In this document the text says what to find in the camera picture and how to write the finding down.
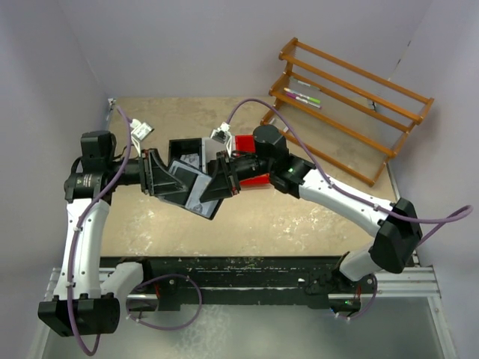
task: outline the table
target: table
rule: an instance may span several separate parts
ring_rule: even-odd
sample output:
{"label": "table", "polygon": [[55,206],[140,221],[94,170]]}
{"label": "table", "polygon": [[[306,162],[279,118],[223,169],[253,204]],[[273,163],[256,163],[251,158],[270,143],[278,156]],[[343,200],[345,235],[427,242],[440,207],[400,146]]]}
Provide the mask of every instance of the table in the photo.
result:
{"label": "table", "polygon": [[[229,115],[242,97],[210,98],[120,98],[117,104],[133,118],[147,121],[155,131],[143,148],[157,147],[164,161],[168,141],[175,138],[208,137]],[[270,97],[261,97],[272,102]],[[341,112],[355,128],[368,126],[362,113],[334,99],[321,99],[328,116]],[[234,117],[235,135],[251,134],[267,109],[246,103]],[[297,109],[281,109],[297,132],[309,143],[321,143],[352,167],[375,168],[378,154],[356,146],[349,136],[309,118]],[[124,124],[115,111],[110,130],[118,139],[117,153],[125,144]],[[290,151],[307,158],[300,147],[288,143]],[[394,200],[394,191],[385,172],[369,188],[343,171],[320,161],[334,178],[373,196]],[[110,215],[103,232],[102,256],[328,256],[341,255],[361,247],[372,238],[332,211],[282,194],[272,187],[245,189],[223,202],[213,221],[141,193],[139,185],[119,187],[113,196]]]}

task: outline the red box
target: red box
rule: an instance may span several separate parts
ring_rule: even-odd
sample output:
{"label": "red box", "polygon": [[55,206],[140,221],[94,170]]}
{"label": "red box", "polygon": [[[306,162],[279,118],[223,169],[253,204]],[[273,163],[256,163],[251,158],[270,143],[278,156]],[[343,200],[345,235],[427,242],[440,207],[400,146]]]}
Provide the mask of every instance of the red box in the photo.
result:
{"label": "red box", "polygon": [[[254,139],[253,135],[239,135],[234,136],[237,151],[254,153]],[[253,185],[269,185],[269,174],[264,174],[255,178],[245,179],[240,182],[240,185],[253,186]]]}

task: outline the gray wall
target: gray wall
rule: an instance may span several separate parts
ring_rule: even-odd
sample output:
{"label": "gray wall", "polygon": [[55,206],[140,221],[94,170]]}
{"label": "gray wall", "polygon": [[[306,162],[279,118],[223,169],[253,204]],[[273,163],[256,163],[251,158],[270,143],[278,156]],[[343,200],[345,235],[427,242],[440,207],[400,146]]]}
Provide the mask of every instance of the gray wall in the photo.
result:
{"label": "gray wall", "polygon": [[59,2],[107,94],[240,96],[267,93],[295,36],[388,78],[431,0]]}
{"label": "gray wall", "polygon": [[106,95],[56,0],[1,1],[0,49],[0,350],[25,358],[64,251],[63,182]]}
{"label": "gray wall", "polygon": [[[430,116],[393,161],[400,192],[414,201],[421,217],[442,217],[463,204],[478,204],[478,38],[477,1],[434,0],[392,76],[436,98]],[[477,358],[479,352],[477,232],[476,210],[419,248],[423,264],[436,269],[463,359]]]}

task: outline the wooden rack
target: wooden rack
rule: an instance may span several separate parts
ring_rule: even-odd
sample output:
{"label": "wooden rack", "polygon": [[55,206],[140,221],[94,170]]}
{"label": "wooden rack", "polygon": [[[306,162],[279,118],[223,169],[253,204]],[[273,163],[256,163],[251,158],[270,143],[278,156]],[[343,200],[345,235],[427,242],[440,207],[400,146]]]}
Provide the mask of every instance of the wooden rack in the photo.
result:
{"label": "wooden rack", "polygon": [[[328,61],[331,61],[334,64],[337,64],[343,68],[346,68],[350,71],[353,71],[354,73],[357,73],[361,76],[364,76],[370,80],[373,80],[377,82],[378,84],[381,84],[387,88],[391,88],[392,90],[395,90],[404,96],[410,97],[416,101],[422,102],[424,104],[422,110],[419,112],[419,114],[415,114],[405,108],[402,108],[398,105],[395,105],[392,102],[389,102],[386,99],[383,99],[380,96],[374,95],[368,91],[365,91],[355,85],[350,84],[349,82],[346,82],[342,79],[339,79],[336,76],[333,76],[329,73],[326,73],[322,70],[317,69],[316,67],[311,66],[310,64],[305,63],[304,61],[299,60],[295,54],[296,54],[296,48],[304,49],[307,52],[310,52],[312,54],[315,54],[317,56],[320,56],[321,58],[324,58]],[[352,64],[347,63],[346,61],[342,61],[339,58],[335,58],[334,56],[331,56],[329,54],[326,54],[325,52],[322,52],[318,49],[315,49],[311,46],[306,45],[305,43],[301,43],[298,41],[297,38],[291,39],[289,43],[286,44],[285,47],[281,50],[279,53],[279,59],[286,61],[286,67],[284,68],[284,72],[281,74],[279,79],[273,84],[273,86],[269,90],[269,95],[275,97],[275,108],[277,110],[280,109],[280,107],[287,103],[288,105],[294,106],[295,108],[298,108],[305,113],[315,117],[318,120],[321,120],[336,129],[341,130],[344,133],[347,133],[351,137],[355,138],[356,140],[380,151],[385,155],[385,160],[380,164],[376,174],[374,175],[373,178],[369,178],[365,176],[364,174],[359,173],[358,171],[353,170],[352,168],[346,166],[344,163],[339,162],[337,159],[332,158],[331,156],[326,155],[325,153],[319,151],[318,149],[312,147],[309,144],[306,144],[308,149],[316,156],[320,157],[321,159],[324,159],[325,161],[331,163],[332,165],[340,168],[341,170],[347,172],[348,174],[358,178],[359,180],[367,183],[369,186],[374,185],[374,183],[378,180],[380,174],[384,170],[386,164],[390,159],[393,159],[400,151],[401,147],[404,145],[404,141],[406,140],[407,136],[411,132],[411,130],[416,126],[421,124],[421,122],[424,120],[426,117],[427,113],[429,112],[431,105],[434,102],[433,98],[426,98],[422,95],[419,95],[417,93],[414,93],[408,89],[405,89],[399,85],[396,85],[393,82],[390,82],[388,80],[385,80],[383,78],[380,78],[379,76],[374,75],[373,73],[369,73],[368,71],[365,71],[363,69],[360,69],[359,67],[356,67]],[[318,84],[317,82],[311,81],[310,79],[299,75],[298,73],[293,72],[293,66],[300,67],[304,70],[307,70],[310,73],[313,73],[314,75],[317,75],[323,79],[326,79],[330,82],[333,82],[343,88],[346,88],[347,90],[352,91],[353,93],[357,93],[359,96],[363,96],[366,99],[369,99],[371,101],[374,101],[377,105],[381,105],[385,108],[388,108],[401,116],[404,116],[406,119],[410,120],[410,124],[403,125],[402,123],[399,123],[395,120],[392,120],[391,118],[380,114],[368,107],[365,107],[361,105],[360,103],[357,103],[356,101],[353,101],[329,88],[326,88],[325,86]],[[283,93],[283,88],[288,87],[290,83],[290,77],[294,77],[296,80],[300,80],[302,82],[305,82],[309,85],[311,85],[314,88],[318,88],[322,93],[324,93],[327,96],[330,96],[338,101],[341,101],[342,103],[351,106],[355,108],[356,110],[359,110],[363,112],[364,114],[367,114],[383,123],[386,125],[392,126],[395,129],[398,129],[402,132],[402,135],[399,137],[397,140],[396,144],[392,146],[392,148],[388,148],[377,141],[374,141],[356,131],[353,129],[350,129],[349,127],[331,119],[328,116],[325,116],[324,114],[321,114],[319,111],[316,111],[315,109],[304,105],[302,102],[298,102],[295,99],[292,99],[288,96],[286,96]],[[261,124],[268,124],[270,120],[272,119],[274,113],[273,111],[268,111],[266,115],[263,117],[261,120]],[[284,137],[288,141],[293,142],[294,144],[298,144],[297,140],[289,133],[289,132],[281,132]]]}

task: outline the wall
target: wall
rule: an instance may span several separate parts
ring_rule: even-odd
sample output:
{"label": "wall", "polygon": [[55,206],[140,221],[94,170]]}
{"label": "wall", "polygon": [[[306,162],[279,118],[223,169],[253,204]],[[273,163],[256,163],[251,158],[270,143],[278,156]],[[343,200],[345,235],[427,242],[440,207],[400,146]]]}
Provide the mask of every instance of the wall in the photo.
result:
{"label": "wall", "polygon": [[107,94],[242,96],[295,36],[388,78],[431,0],[59,2]]}
{"label": "wall", "polygon": [[56,0],[1,1],[0,48],[0,350],[26,358],[64,251],[63,182],[106,95]]}
{"label": "wall", "polygon": [[[479,3],[434,0],[392,80],[436,99],[393,161],[400,192],[425,218],[478,204]],[[478,212],[443,227],[418,249],[436,269],[460,357],[479,352]]]}

